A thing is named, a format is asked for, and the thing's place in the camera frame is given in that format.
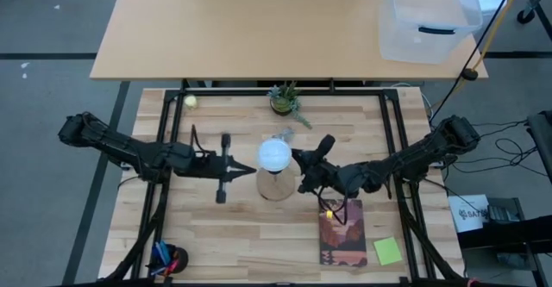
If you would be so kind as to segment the clear plastic storage bin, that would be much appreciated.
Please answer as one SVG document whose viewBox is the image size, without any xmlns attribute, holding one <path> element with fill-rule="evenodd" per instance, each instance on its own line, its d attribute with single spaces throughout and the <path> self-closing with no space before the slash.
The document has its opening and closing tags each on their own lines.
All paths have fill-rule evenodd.
<svg viewBox="0 0 552 287">
<path fill-rule="evenodd" d="M 380 54 L 387 60 L 440 64 L 482 22 L 479 0 L 382 0 Z"/>
</svg>

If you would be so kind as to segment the white printed paper sign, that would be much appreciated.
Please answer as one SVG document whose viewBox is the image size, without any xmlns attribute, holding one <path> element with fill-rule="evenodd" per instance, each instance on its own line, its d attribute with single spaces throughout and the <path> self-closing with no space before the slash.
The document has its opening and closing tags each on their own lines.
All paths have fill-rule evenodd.
<svg viewBox="0 0 552 287">
<path fill-rule="evenodd" d="M 451 196 L 448 202 L 457 233 L 483 228 L 489 222 L 486 195 Z"/>
</svg>

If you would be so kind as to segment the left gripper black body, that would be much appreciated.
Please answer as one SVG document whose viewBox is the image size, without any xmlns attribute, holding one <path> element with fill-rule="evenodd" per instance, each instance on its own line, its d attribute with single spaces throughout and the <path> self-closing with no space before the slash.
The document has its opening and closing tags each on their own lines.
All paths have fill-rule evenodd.
<svg viewBox="0 0 552 287">
<path fill-rule="evenodd" d="M 221 155 L 216 152 L 208 153 L 203 159 L 203 173 L 206 178 L 214 178 L 218 180 L 218 188 L 216 190 L 216 203 L 226 203 L 226 185 L 232 181 L 229 175 L 229 149 L 230 149 L 230 134 L 223 133 L 221 136 Z"/>
</svg>

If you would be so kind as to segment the landscape illustrated book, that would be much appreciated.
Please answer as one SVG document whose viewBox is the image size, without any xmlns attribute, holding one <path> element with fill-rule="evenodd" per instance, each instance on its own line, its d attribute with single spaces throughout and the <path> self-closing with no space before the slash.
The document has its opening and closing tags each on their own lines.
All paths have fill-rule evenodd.
<svg viewBox="0 0 552 287">
<path fill-rule="evenodd" d="M 319 207 L 319 247 L 321 265 L 347 265 L 362 267 L 367 265 L 367 242 L 364 224 L 363 204 L 359 199 L 347 202 L 345 224 L 344 209 L 326 217 L 327 209 Z"/>
</svg>

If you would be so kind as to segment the black mesh pen cup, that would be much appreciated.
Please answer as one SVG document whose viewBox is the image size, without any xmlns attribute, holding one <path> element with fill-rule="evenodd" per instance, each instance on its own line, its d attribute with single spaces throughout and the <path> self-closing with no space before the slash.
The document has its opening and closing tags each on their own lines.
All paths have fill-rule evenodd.
<svg viewBox="0 0 552 287">
<path fill-rule="evenodd" d="M 166 246 L 171 255 L 171 260 L 170 261 L 165 260 L 165 265 L 162 265 L 162 266 L 153 266 L 151 264 L 151 261 L 152 261 L 151 260 L 150 263 L 147 264 L 147 268 L 150 276 L 165 277 L 164 272 L 166 270 L 166 267 L 170 265 L 175 259 L 179 261 L 179 265 L 176 267 L 176 269 L 174 270 L 174 273 L 172 273 L 171 275 L 182 272 L 188 266 L 189 256 L 188 256 L 188 252 L 184 248 L 181 248 L 172 244 L 166 244 Z"/>
</svg>

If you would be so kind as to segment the wooden base lamp black socket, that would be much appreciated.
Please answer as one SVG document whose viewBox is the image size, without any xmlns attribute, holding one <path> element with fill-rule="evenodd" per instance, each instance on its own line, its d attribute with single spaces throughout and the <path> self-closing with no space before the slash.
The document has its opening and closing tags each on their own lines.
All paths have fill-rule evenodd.
<svg viewBox="0 0 552 287">
<path fill-rule="evenodd" d="M 256 186 L 263 198 L 279 202 L 288 198 L 296 190 L 295 175 L 289 167 L 280 172 L 260 169 L 256 176 Z"/>
</svg>

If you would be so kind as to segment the small potted succulent plant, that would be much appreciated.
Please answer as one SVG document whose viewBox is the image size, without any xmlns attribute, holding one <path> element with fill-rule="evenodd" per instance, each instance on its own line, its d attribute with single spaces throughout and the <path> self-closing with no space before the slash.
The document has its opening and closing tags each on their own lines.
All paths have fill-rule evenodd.
<svg viewBox="0 0 552 287">
<path fill-rule="evenodd" d="M 311 123 L 300 114 L 301 103 L 298 95 L 301 92 L 297 88 L 298 81 L 284 82 L 272 86 L 267 96 L 273 112 L 280 116 L 291 115 L 296 121 L 301 122 L 308 129 L 312 129 Z"/>
</svg>

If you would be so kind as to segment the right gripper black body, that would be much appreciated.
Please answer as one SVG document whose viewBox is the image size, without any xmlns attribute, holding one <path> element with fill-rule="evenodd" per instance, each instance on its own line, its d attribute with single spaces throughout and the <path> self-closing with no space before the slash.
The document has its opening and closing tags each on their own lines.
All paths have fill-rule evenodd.
<svg viewBox="0 0 552 287">
<path fill-rule="evenodd" d="M 303 179 L 298 187 L 299 193 L 314 193 L 320 187 L 330 187 L 340 194 L 345 193 L 344 185 L 337 176 L 339 167 L 332 165 L 325 158 L 335 141 L 336 139 L 332 135 L 325 135 L 317 149 L 311 151 L 310 160 L 303 161 L 308 167 L 305 173 L 301 173 Z"/>
</svg>

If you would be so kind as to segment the black electronics box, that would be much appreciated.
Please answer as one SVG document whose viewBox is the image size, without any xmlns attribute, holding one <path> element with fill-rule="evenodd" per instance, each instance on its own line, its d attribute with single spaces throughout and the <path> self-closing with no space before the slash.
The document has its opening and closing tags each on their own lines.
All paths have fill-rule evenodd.
<svg viewBox="0 0 552 287">
<path fill-rule="evenodd" d="M 489 221 L 499 224 L 518 222 L 524 219 L 516 198 L 489 198 L 487 212 Z"/>
</svg>

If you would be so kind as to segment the white flood lightbulb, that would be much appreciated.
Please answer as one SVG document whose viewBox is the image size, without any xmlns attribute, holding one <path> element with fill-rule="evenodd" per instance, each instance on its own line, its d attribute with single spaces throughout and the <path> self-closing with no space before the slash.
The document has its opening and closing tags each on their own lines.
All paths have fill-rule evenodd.
<svg viewBox="0 0 552 287">
<path fill-rule="evenodd" d="M 279 138 L 265 140 L 257 152 L 259 167 L 269 172 L 283 171 L 292 160 L 292 149 Z"/>
</svg>

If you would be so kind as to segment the green sticky note pad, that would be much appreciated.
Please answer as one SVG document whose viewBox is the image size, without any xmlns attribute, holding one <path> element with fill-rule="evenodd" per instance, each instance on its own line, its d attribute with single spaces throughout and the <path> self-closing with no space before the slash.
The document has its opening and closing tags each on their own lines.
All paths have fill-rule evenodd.
<svg viewBox="0 0 552 287">
<path fill-rule="evenodd" d="M 376 240 L 373 246 L 381 265 L 390 265 L 402 260 L 398 242 L 394 237 Z"/>
</svg>

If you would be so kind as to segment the black aluminium table frame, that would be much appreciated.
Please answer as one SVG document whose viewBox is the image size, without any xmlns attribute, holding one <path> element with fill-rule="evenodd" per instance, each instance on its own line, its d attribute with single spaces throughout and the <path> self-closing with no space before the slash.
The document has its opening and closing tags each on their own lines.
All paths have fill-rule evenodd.
<svg viewBox="0 0 552 287">
<path fill-rule="evenodd" d="M 301 99 L 312 129 L 289 117 L 275 115 L 263 90 L 205 90 L 198 92 L 196 109 L 184 109 L 179 140 L 198 130 L 201 145 L 220 147 L 221 133 L 231 136 L 236 160 L 256 166 L 256 151 L 266 138 L 292 128 L 292 144 L 314 149 L 326 134 L 335 145 L 329 160 L 336 165 L 383 159 L 404 143 L 422 139 L 429 126 L 420 90 L 410 88 L 308 90 Z M 227 187 L 227 201 L 215 201 L 213 180 L 172 177 L 162 238 L 183 247 L 189 265 L 173 278 L 182 284 L 301 284 L 396 283 L 416 265 L 426 273 L 417 241 L 405 235 L 393 188 L 361 193 L 367 242 L 367 265 L 321 265 L 319 262 L 318 205 L 313 195 L 293 193 L 280 202 L 261 197 L 255 175 L 235 179 Z M 402 260 L 381 265 L 373 243 L 394 237 Z"/>
</svg>

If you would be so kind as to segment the beige wooden desk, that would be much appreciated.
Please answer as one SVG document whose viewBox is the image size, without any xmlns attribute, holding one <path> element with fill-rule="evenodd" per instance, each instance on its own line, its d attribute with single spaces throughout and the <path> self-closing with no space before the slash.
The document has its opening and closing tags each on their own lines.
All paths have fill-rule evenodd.
<svg viewBox="0 0 552 287">
<path fill-rule="evenodd" d="M 91 78 L 453 79 L 467 37 L 438 65 L 383 59 L 381 0 L 116 0 Z"/>
</svg>

